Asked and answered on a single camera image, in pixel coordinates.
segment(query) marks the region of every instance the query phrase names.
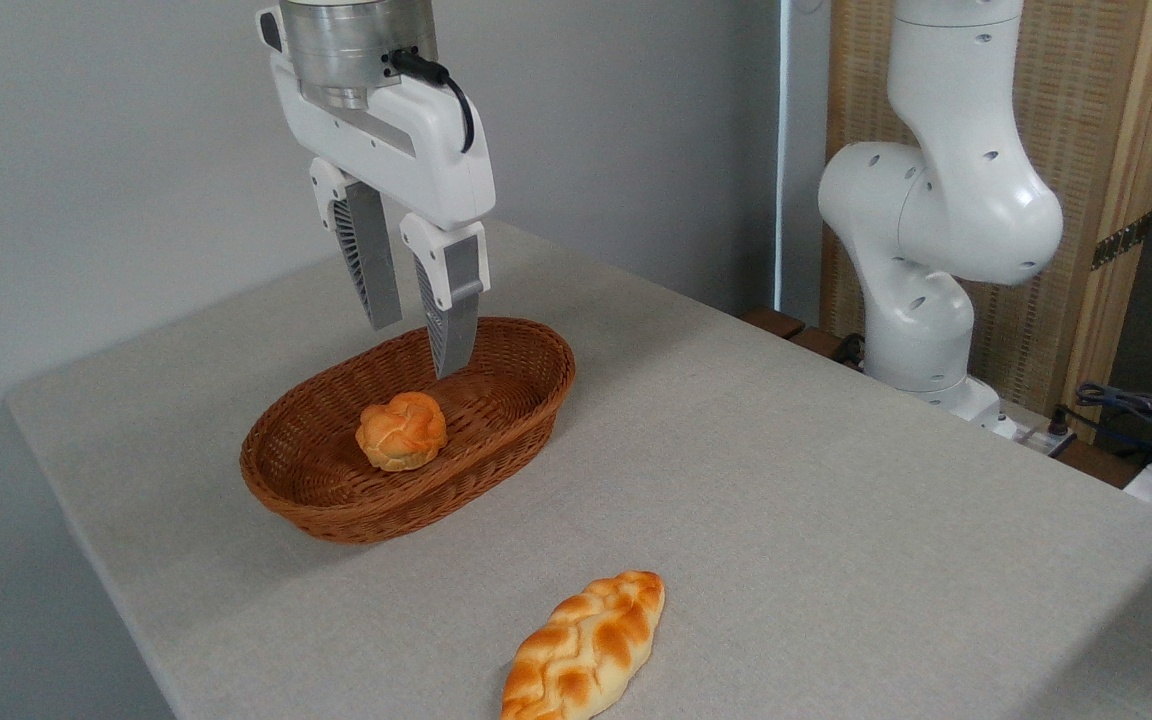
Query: round bread roll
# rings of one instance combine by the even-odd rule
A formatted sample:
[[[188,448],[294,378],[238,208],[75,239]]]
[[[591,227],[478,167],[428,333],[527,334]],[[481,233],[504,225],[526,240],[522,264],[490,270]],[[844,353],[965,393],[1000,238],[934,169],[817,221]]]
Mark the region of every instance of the round bread roll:
[[[420,468],[447,447],[444,409],[424,392],[403,392],[388,406],[367,406],[359,423],[358,447],[372,467],[388,473]]]

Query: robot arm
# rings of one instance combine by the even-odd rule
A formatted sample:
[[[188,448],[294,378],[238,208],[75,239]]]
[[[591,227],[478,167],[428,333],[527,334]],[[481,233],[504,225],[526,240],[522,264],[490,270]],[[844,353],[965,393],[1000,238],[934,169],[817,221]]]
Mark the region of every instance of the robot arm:
[[[467,364],[477,297],[490,288],[483,223],[495,205],[488,147],[472,103],[435,58],[430,0],[282,0],[257,14],[273,50],[291,132],[310,168],[324,227],[340,241],[377,328],[401,318],[380,196],[420,280],[435,372]]]
[[[896,0],[887,90],[920,146],[847,146],[819,192],[861,275],[865,373],[986,427],[998,397],[967,376],[972,301],[952,275],[1023,283],[1064,223],[1011,113],[1022,5]]]

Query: table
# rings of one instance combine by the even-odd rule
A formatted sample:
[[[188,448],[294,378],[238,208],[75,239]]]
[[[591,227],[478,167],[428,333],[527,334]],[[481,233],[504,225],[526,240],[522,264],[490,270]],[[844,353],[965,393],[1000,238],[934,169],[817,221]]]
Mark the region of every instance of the table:
[[[328,262],[33,379],[9,408],[180,719],[480,717],[590,579],[668,585],[607,720],[1152,717],[1152,506],[727,314],[488,223],[485,314],[579,377],[447,520],[334,546],[250,497],[285,389],[384,338]]]

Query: bread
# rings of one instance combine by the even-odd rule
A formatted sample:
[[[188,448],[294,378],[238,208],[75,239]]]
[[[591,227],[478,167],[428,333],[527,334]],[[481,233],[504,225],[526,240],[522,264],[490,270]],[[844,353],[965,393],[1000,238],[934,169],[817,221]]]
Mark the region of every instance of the bread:
[[[403,392],[388,406],[365,407],[355,439],[376,468],[415,470],[447,447],[447,419],[433,397]]]
[[[637,570],[563,600],[518,647],[500,720],[589,720],[621,700],[652,655],[662,608],[664,582]]]

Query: wicker basket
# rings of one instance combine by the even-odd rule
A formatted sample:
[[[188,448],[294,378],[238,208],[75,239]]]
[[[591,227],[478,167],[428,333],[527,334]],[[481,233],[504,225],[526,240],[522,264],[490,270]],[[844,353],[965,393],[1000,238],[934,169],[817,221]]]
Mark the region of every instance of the wicker basket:
[[[425,331],[412,331],[291,388],[247,434],[238,464],[252,495],[306,533],[384,541],[445,518],[530,462],[575,377],[571,347],[539,323],[480,319],[470,364],[441,381]],[[419,470],[384,473],[355,442],[358,414],[404,391],[438,400],[448,446]]]

